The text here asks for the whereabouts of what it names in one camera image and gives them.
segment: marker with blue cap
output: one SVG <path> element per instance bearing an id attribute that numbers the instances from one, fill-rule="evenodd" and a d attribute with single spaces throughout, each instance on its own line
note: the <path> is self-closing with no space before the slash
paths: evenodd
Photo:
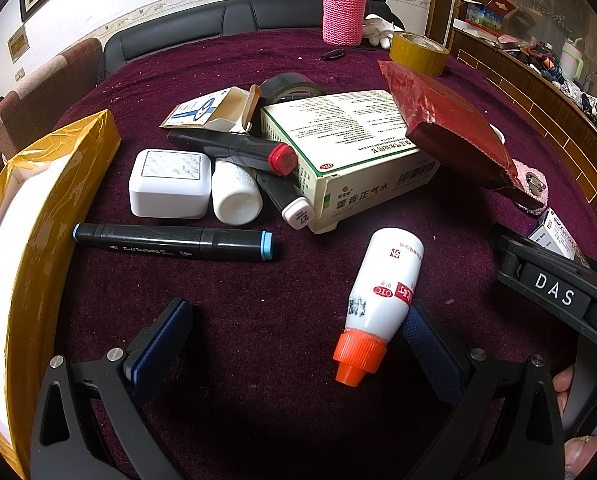
<path id="1" fill-rule="evenodd" d="M 248 262 L 266 262 L 274 256 L 274 237 L 267 231 L 77 224 L 72 236 L 82 245 L 120 253 L 144 253 L 191 260 Z"/>

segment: black tape roll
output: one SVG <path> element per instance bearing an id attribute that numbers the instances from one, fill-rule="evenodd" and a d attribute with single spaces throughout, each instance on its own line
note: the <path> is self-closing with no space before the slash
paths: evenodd
<path id="1" fill-rule="evenodd" d="M 327 95 L 323 87 L 317 85 L 309 77 L 297 72 L 285 72 L 270 77 L 261 85 L 259 107 L 276 104 L 279 99 L 295 92 L 306 93 L 310 97 Z"/>

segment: white plastic bottle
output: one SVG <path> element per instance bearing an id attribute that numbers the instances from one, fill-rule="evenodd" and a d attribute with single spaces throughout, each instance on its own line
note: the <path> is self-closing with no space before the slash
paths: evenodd
<path id="1" fill-rule="evenodd" d="M 374 233 L 349 295 L 345 332 L 334 352 L 336 380 L 358 386 L 376 373 L 389 343 L 405 320 L 416 288 L 422 242 L 403 229 Z"/>
<path id="2" fill-rule="evenodd" d="M 261 192 L 250 172 L 222 158 L 216 159 L 212 195 L 216 218 L 224 224 L 247 224 L 262 209 Z"/>

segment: white bottle with orange cap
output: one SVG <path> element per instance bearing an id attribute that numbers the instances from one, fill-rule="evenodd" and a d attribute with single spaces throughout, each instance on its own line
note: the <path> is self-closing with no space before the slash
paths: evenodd
<path id="1" fill-rule="evenodd" d="M 388 227 L 374 233 L 347 304 L 345 332 L 334 352 L 336 380 L 358 386 L 376 373 L 389 343 L 405 320 L 423 255 L 409 231 Z"/>

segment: brown sofa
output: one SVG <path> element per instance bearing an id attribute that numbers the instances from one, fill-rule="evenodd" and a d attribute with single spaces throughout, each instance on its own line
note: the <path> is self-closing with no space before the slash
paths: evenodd
<path id="1" fill-rule="evenodd" d="M 89 38 L 25 76 L 0 103 L 0 150 L 11 158 L 50 133 L 63 114 L 95 88 L 101 42 Z"/>

